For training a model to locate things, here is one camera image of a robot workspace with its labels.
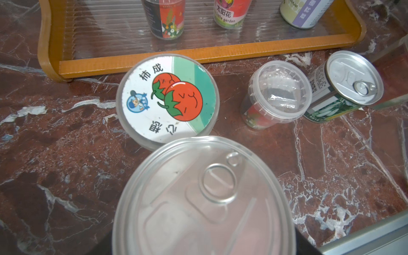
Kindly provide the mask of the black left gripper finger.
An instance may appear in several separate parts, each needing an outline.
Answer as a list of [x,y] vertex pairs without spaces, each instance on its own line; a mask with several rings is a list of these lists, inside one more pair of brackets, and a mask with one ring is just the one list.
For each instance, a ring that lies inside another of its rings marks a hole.
[[295,228],[296,235],[296,255],[323,255]]

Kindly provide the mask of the green white tin can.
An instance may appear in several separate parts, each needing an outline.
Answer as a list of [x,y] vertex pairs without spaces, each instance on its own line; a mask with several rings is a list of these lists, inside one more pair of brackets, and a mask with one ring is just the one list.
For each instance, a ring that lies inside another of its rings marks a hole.
[[272,170],[226,138],[184,138],[154,151],[115,213],[115,255],[294,255],[289,203]]

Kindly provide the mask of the small clear tub pink label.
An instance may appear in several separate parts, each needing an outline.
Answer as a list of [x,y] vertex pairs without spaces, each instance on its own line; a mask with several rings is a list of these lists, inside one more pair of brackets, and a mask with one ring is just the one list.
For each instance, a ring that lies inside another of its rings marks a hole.
[[241,116],[249,127],[263,130],[299,119],[311,101],[311,84],[298,67],[270,61],[251,76]]

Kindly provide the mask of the green silver-top tin can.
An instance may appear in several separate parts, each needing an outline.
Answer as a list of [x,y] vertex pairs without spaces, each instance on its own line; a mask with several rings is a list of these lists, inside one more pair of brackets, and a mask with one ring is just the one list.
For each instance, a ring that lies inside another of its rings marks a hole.
[[304,116],[325,123],[378,102],[384,84],[376,68],[363,56],[338,51],[309,74],[312,101]]

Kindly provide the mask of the tall jar strawberry lid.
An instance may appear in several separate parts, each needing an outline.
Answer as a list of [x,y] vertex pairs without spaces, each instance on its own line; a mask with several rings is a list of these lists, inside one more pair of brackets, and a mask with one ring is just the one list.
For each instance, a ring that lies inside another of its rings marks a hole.
[[215,79],[183,55],[159,54],[139,62],[116,93],[123,129],[152,152],[177,139],[210,135],[219,111]]

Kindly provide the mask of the silver grey tin can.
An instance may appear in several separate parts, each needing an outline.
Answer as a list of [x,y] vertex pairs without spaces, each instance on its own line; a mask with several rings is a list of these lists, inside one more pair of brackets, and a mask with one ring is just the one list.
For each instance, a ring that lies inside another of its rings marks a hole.
[[313,28],[334,0],[283,0],[279,6],[282,18],[299,29]]

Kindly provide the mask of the small clear tub red label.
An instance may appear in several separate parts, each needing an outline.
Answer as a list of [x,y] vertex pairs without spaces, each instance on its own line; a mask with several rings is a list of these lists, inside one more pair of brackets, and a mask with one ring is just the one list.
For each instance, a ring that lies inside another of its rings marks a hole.
[[173,40],[182,35],[185,0],[145,0],[141,3],[154,36],[163,40]]

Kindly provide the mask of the orange wooden three-tier shelf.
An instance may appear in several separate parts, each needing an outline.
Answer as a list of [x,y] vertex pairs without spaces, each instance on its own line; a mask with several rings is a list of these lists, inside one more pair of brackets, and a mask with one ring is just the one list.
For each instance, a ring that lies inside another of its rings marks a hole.
[[200,63],[350,47],[367,29],[350,1],[334,1],[311,29],[297,29],[279,12],[280,1],[253,1],[239,29],[214,20],[213,1],[187,1],[179,38],[159,39],[140,1],[40,1],[38,59],[55,81],[126,72],[157,54]]

